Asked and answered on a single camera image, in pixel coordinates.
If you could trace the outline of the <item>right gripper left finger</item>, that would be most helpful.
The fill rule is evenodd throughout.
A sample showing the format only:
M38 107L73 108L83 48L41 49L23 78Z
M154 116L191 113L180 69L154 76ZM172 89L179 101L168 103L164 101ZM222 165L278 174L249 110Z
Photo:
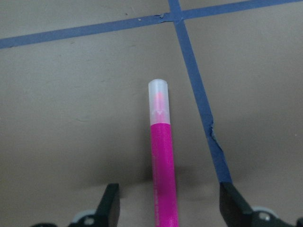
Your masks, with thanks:
M120 190L118 183L107 185L96 209L97 227L116 227L120 215Z

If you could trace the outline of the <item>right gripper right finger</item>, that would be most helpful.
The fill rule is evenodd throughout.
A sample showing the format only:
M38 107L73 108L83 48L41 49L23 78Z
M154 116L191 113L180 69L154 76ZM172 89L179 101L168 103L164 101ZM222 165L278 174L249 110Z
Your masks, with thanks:
M232 183L220 183L219 208L228 227L261 227L254 212Z

